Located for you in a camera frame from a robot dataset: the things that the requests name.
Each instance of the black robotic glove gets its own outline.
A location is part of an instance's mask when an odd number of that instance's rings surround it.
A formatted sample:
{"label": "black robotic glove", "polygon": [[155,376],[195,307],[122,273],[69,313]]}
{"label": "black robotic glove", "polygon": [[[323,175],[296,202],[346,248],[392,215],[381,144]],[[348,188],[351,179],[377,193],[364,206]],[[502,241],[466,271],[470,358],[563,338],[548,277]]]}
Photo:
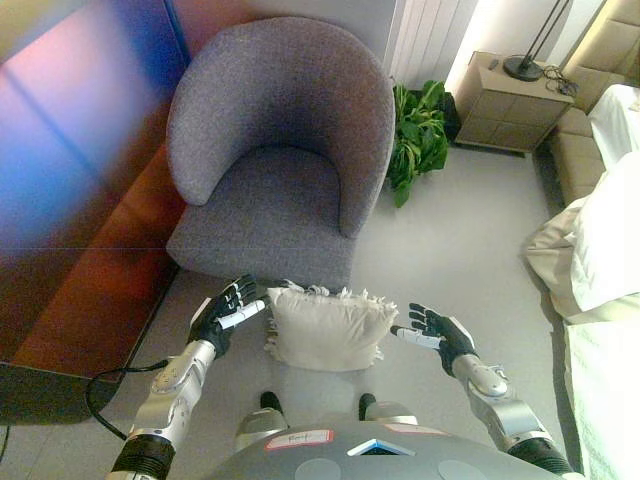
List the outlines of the black robotic glove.
{"label": "black robotic glove", "polygon": [[413,328],[422,330],[423,335],[440,337],[438,353],[442,368],[447,375],[455,377],[453,361],[460,355],[477,355],[469,332],[454,317],[444,317],[417,303],[410,303],[409,309],[409,318],[414,320],[411,322]]}
{"label": "black robotic glove", "polygon": [[216,348],[216,358],[223,356],[229,350],[230,337],[234,328],[222,328],[219,320],[231,315],[255,300],[256,281],[252,275],[243,275],[215,298],[205,300],[204,308],[191,322],[187,343],[195,340],[206,340]]}

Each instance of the cable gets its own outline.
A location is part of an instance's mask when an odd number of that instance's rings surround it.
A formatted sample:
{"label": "cable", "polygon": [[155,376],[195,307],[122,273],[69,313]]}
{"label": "cable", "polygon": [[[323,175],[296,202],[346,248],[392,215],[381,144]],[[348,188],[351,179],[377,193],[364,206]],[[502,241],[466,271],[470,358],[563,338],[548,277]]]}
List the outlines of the cable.
{"label": "cable", "polygon": [[7,451],[7,445],[9,443],[9,432],[11,431],[11,426],[7,425],[7,429],[4,432],[4,441],[2,442],[2,451],[0,451],[0,463],[4,459],[4,452]]}
{"label": "cable", "polygon": [[142,373],[142,372],[152,372],[153,370],[158,370],[159,368],[164,368],[169,364],[169,360],[161,360],[158,363],[154,363],[153,365],[149,365],[148,367],[124,367],[124,368],[114,368],[113,370],[107,370],[106,372],[100,372],[87,383],[87,388],[84,391],[84,400],[87,404],[87,408],[89,409],[89,413],[95,418],[98,422],[100,422],[107,430],[113,433],[119,439],[126,441],[127,436],[118,430],[115,426],[109,423],[93,406],[93,401],[91,400],[91,390],[95,382],[102,377],[103,375],[108,375],[110,373]]}
{"label": "cable", "polygon": [[565,77],[559,67],[549,65],[545,67],[542,72],[547,79],[547,90],[558,92],[562,95],[569,95],[574,98],[578,94],[578,84]]}

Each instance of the black shoe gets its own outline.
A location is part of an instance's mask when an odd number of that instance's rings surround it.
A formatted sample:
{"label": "black shoe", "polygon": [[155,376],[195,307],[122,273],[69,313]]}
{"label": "black shoe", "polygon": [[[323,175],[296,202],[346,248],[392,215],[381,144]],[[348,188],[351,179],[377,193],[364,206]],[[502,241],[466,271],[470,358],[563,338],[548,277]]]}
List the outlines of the black shoe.
{"label": "black shoe", "polygon": [[260,395],[260,408],[273,408],[284,415],[280,400],[278,400],[278,397],[276,397],[276,394],[273,392],[264,392]]}
{"label": "black shoe", "polygon": [[358,403],[358,420],[362,421],[367,413],[369,405],[376,402],[376,397],[371,393],[363,393]]}

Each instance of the lamp stand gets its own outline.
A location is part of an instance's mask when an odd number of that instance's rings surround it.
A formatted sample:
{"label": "lamp stand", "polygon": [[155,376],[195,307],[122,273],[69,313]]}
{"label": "lamp stand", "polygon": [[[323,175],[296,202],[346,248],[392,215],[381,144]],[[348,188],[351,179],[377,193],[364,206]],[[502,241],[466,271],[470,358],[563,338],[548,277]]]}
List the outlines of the lamp stand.
{"label": "lamp stand", "polygon": [[542,76],[542,68],[531,60],[531,57],[516,56],[506,58],[502,68],[511,77],[524,82],[535,82]]}
{"label": "lamp stand", "polygon": [[[560,2],[562,1],[563,0],[556,0],[556,3],[553,5],[553,8],[551,9],[551,13],[549,13],[549,16],[547,17],[544,24],[542,25],[542,28],[538,32],[538,35],[536,36],[535,40],[529,47],[529,50],[527,51],[527,53],[525,53],[524,56],[516,55],[513,57],[509,57],[503,62],[502,68],[504,69],[505,72],[507,72],[508,75],[525,82],[535,82],[542,76],[542,73],[543,73],[542,68],[536,65],[533,59],[538,56],[538,53],[540,53],[540,49],[547,41],[547,38],[549,38],[549,34],[553,30],[553,28],[556,26],[556,23],[558,23],[558,20],[560,20],[560,17],[562,17],[562,14],[567,8],[567,5],[569,5],[569,0],[564,0],[562,7],[560,7]],[[540,40],[542,33],[544,32],[545,28],[547,28],[547,25],[549,25],[549,22],[553,18],[554,14],[555,14],[555,19],[551,23],[551,26],[547,29],[547,33],[544,36],[544,38],[542,38],[542,40],[538,43],[538,40]],[[536,47],[536,44],[538,44],[538,48],[536,49],[535,52],[533,52],[534,48]]]}

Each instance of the gray armchair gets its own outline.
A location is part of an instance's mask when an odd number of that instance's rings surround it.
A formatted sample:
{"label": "gray armchair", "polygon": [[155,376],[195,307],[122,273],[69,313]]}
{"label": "gray armchair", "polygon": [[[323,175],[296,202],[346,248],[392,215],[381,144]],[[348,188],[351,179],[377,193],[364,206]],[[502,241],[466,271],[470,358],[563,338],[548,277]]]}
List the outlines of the gray armchair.
{"label": "gray armchair", "polygon": [[169,164],[187,270],[348,286],[393,145],[391,84],[350,33],[282,17],[219,33],[180,81]]}

